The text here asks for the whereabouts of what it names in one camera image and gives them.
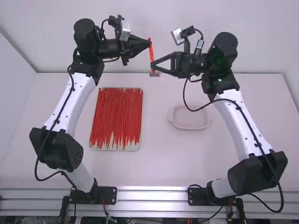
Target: metal frame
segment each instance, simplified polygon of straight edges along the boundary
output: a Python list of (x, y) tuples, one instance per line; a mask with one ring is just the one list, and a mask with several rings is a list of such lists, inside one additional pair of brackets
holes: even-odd
[[(193, 217), (213, 215), (218, 206), (189, 206), (187, 187), (118, 187), (116, 205), (107, 205), (115, 217)], [(63, 196), (70, 189), (0, 189), (0, 216), (58, 216)], [(280, 205), (279, 192), (267, 190), (256, 194), (271, 208)], [(279, 214), (268, 211), (252, 196), (242, 196), (247, 218), (299, 219), (299, 191), (285, 191), (285, 208)], [(70, 205), (68, 216), (74, 213)], [(216, 216), (226, 217), (227, 208)], [(77, 205), (77, 217), (104, 217), (101, 205)]]

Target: white table surface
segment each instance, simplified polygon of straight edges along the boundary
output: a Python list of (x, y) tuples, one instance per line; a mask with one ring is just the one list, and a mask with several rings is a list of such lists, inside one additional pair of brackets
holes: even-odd
[[(253, 119), (275, 151), (284, 151), (288, 166), (281, 178), (284, 190), (299, 191), (299, 114), (281, 74), (235, 74)], [(32, 127), (42, 127), (66, 86), (66, 73), (38, 74), (21, 121), (0, 170), (0, 188), (64, 188), (61, 176), (45, 182), (34, 179), (35, 151), (29, 140)], [(234, 143), (221, 115), (211, 105), (212, 118), (204, 130), (180, 130), (167, 120), (167, 112), (182, 105), (184, 80), (169, 75), (104, 73), (98, 87), (140, 87), (144, 91), (142, 145), (135, 152), (95, 151), (88, 146), (98, 87), (79, 118), (75, 139), (84, 148), (83, 163), (99, 185), (188, 186), (204, 185), (223, 177), (238, 162)], [(200, 83), (188, 83), (188, 102), (208, 102)], [(45, 177), (54, 170), (39, 164)]]

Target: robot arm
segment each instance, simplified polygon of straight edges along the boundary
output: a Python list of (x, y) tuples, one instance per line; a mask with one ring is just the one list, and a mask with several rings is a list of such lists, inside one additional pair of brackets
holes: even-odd
[[(114, 27), (115, 39), (106, 38), (103, 29), (105, 21)], [(74, 39), (78, 47), (73, 54), (73, 63), (68, 69), (69, 82), (43, 128), (33, 128), (29, 135), (38, 161), (65, 175), (76, 187), (78, 194), (83, 195), (79, 197), (79, 203), (96, 203), (100, 200), (96, 180), (81, 163), (83, 148), (73, 138), (85, 102), (97, 86), (105, 62), (121, 57), (123, 65), (127, 65), (130, 58), (151, 44), (148, 40), (132, 35), (129, 23), (120, 15), (117, 18), (110, 16), (103, 23), (101, 28), (90, 19), (81, 19), (75, 23)]]
[[(240, 86), (230, 69), (237, 57), (237, 38), (228, 32), (219, 33), (208, 52), (202, 54), (204, 40), (199, 32), (201, 38), (194, 53), (190, 54), (188, 36), (195, 31), (193, 26), (172, 31), (175, 43), (184, 43), (184, 52), (173, 52), (157, 59), (151, 63), (151, 68), (186, 79), (202, 74), (203, 92), (222, 115), (235, 143), (240, 162), (229, 169), (224, 178), (208, 182), (202, 191), (207, 195), (207, 200), (216, 205), (230, 196), (277, 186), (287, 165), (287, 158), (284, 152), (274, 152), (246, 108)], [(171, 61), (169, 70), (158, 66), (167, 60)]]

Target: black cable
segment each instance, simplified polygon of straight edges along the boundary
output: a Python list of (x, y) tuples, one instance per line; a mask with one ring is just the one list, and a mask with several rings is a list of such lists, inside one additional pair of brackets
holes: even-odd
[(76, 217), (76, 210), (77, 210), (77, 205), (74, 204), (74, 215), (73, 215), (73, 217)]
[(129, 224), (129, 223), (132, 221), (132, 219), (133, 219), (133, 218), (131, 218), (131, 219), (127, 222), (127, 224)]
[(189, 189), (190, 187), (198, 187), (198, 188), (201, 188), (201, 186), (198, 185), (198, 184), (191, 184), (191, 185), (189, 185), (188, 189)]
[(249, 194), (249, 195), (251, 195), (251, 196), (255, 197), (257, 200), (259, 200), (259, 201), (260, 201), (260, 202), (261, 202), (261, 203), (262, 203), (268, 210), (270, 210), (271, 212), (274, 212), (274, 213), (280, 213), (280, 212), (282, 211), (282, 209), (284, 208), (284, 203), (285, 203), (285, 202), (284, 202), (283, 191), (282, 191), (282, 188), (281, 188), (280, 183), (279, 183), (279, 179), (278, 179), (278, 177), (277, 177), (277, 175), (276, 175), (276, 173), (275, 173), (275, 171), (274, 171), (274, 168), (273, 168), (273, 166), (271, 165), (271, 163), (270, 163), (268, 157), (266, 156), (266, 154), (265, 154), (265, 152), (264, 152), (264, 150), (263, 150), (263, 148), (262, 148), (261, 143), (260, 143), (259, 140), (257, 139), (257, 136), (256, 136), (255, 132), (253, 131), (253, 128), (252, 128), (251, 124), (249, 123), (249, 121), (248, 121), (246, 115), (244, 114), (242, 108), (241, 108), (235, 101), (233, 101), (233, 100), (231, 100), (231, 99), (222, 98), (222, 99), (216, 99), (216, 100), (213, 100), (213, 101), (209, 102), (208, 104), (206, 104), (206, 105), (204, 105), (204, 106), (202, 106), (202, 107), (200, 107), (200, 108), (198, 108), (198, 109), (194, 109), (194, 110), (192, 110), (192, 109), (190, 109), (190, 108), (188, 107), (188, 105), (187, 105), (187, 103), (186, 103), (186, 100), (185, 100), (185, 89), (186, 89), (187, 81), (188, 81), (188, 79), (186, 79), (185, 84), (184, 84), (184, 87), (183, 87), (183, 101), (184, 101), (184, 104), (185, 104), (186, 108), (187, 108), (189, 111), (191, 111), (191, 112), (199, 111), (199, 110), (201, 110), (201, 109), (203, 109), (203, 108), (209, 106), (210, 104), (212, 104), (212, 103), (214, 103), (214, 102), (218, 102), (218, 101), (228, 101), (228, 102), (234, 104), (234, 105), (236, 106), (236, 109), (237, 109), (238, 111), (240, 111), (240, 113), (241, 113), (241, 115), (243, 116), (243, 118), (244, 118), (244, 120), (245, 120), (245, 122), (246, 122), (248, 128), (250, 129), (251, 134), (253, 135), (254, 140), (256, 141), (256, 144), (257, 144), (258, 148), (260, 149), (260, 151), (261, 151), (263, 157), (264, 157), (265, 160), (266, 160), (267, 165), (269, 166), (269, 168), (270, 168), (270, 170), (271, 170), (271, 172), (272, 172), (272, 174), (273, 174), (273, 176), (274, 176), (275, 181), (277, 182), (277, 186), (278, 186), (278, 190), (279, 190), (279, 194), (280, 194), (280, 208), (279, 208), (278, 210), (273, 210), (273, 209), (271, 209), (265, 202), (263, 202), (258, 196), (254, 195), (254, 194)]
[(200, 82), (200, 81), (201, 81), (201, 78), (196, 79), (196, 80), (191, 80), (191, 77), (192, 77), (192, 76), (193, 76), (193, 75), (191, 75), (191, 76), (188, 78), (188, 80), (189, 80), (190, 83), (197, 83), (197, 82)]
[(194, 30), (197, 31), (201, 35), (200, 39), (203, 40), (204, 39), (203, 33), (199, 29), (194, 29)]
[(203, 219), (203, 220), (200, 220), (200, 221), (199, 221), (199, 224), (201, 224), (201, 223), (203, 223), (203, 222), (206, 222), (206, 221), (209, 221), (210, 219), (214, 218), (214, 217), (221, 211), (222, 208), (223, 208), (223, 206), (221, 206), (221, 207), (219, 208), (219, 210), (216, 211), (211, 217), (206, 218), (206, 219)]
[(104, 27), (104, 23), (106, 22), (106, 21), (108, 21), (109, 19), (105, 19), (105, 20), (103, 20), (103, 22), (102, 22), (102, 25), (101, 25), (101, 29), (103, 29), (103, 27)]
[(153, 219), (148, 219), (148, 218), (132, 218), (132, 219), (140, 219), (140, 220), (145, 220), (145, 221), (151, 221), (151, 222), (156, 222), (156, 223), (162, 223), (162, 221), (153, 220)]
[(117, 61), (118, 59), (120, 59), (120, 57), (117, 57), (117, 58), (112, 59), (112, 60), (109, 60), (109, 61), (103, 61), (103, 62), (104, 62), (104, 63), (106, 63), (106, 62), (115, 62), (115, 61)]
[(51, 134), (51, 132), (52, 132), (54, 126), (55, 126), (57, 123), (59, 123), (60, 115), (61, 115), (62, 111), (64, 110), (64, 107), (65, 107), (67, 101), (69, 100), (69, 98), (70, 98), (70, 96), (71, 96), (71, 93), (72, 93), (73, 91), (75, 91), (75, 88), (74, 88), (74, 79), (73, 79), (73, 77), (72, 77), (72, 75), (71, 75), (71, 73), (70, 73), (70, 68), (71, 68), (71, 65), (67, 68), (67, 72), (68, 72), (68, 74), (69, 74), (69, 76), (70, 76), (70, 78), (71, 78), (71, 89), (70, 89), (70, 92), (69, 92), (69, 94), (67, 95), (67, 97), (66, 97), (66, 99), (65, 99), (65, 101), (64, 101), (64, 103), (63, 103), (63, 105), (62, 105), (62, 107), (61, 107), (61, 109), (60, 109), (60, 111), (59, 111), (59, 113), (58, 113), (58, 115), (57, 115), (57, 117), (56, 117), (56, 119), (54, 120), (54, 122), (53, 122), (51, 128), (48, 130), (48, 132), (47, 132), (47, 134), (46, 134), (46, 136), (45, 136), (45, 138), (44, 138), (44, 140), (43, 140), (43, 142), (42, 142), (42, 144), (41, 144), (41, 147), (40, 147), (39, 152), (38, 152), (38, 154), (37, 154), (35, 167), (34, 167), (34, 176), (35, 176), (35, 178), (36, 178), (37, 181), (42, 182), (42, 181), (46, 181), (46, 180), (50, 179), (51, 177), (53, 177), (53, 176), (55, 176), (55, 175), (57, 175), (57, 174), (61, 174), (61, 175), (64, 175), (65, 178), (70, 182), (70, 184), (71, 184), (73, 187), (76, 188), (76, 186), (74, 185), (74, 183), (69, 179), (69, 177), (68, 177), (68, 176), (66, 175), (66, 173), (63, 172), (63, 171), (57, 171), (57, 172), (55, 172), (55, 173), (51, 174), (50, 176), (45, 177), (45, 178), (43, 178), (43, 179), (40, 179), (40, 178), (38, 177), (38, 175), (37, 175), (37, 166), (38, 166), (38, 162), (39, 162), (40, 157), (41, 157), (41, 155), (42, 155), (42, 152), (43, 152), (43, 150), (44, 150), (44, 146), (45, 146), (45, 144), (46, 144), (46, 141), (48, 140), (48, 138), (49, 138), (49, 136), (50, 136), (50, 134)]

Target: wooden board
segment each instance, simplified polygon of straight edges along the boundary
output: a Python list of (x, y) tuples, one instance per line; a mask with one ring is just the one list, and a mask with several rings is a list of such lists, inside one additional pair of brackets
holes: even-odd
[[(128, 99), (123, 98), (124, 96), (113, 96), (110, 99), (108, 99), (108, 96), (107, 98), (104, 96), (103, 91), (113, 89), (115, 88), (99, 88), (89, 146), (94, 150), (136, 151), (141, 146), (143, 91), (140, 88), (117, 88), (123, 90), (124, 93), (127, 90), (139, 91), (141, 98), (135, 100), (132, 98), (126, 102)], [(130, 114), (137, 103), (139, 105), (135, 110), (138, 111)], [(133, 130), (136, 123), (138, 125), (137, 130)]]

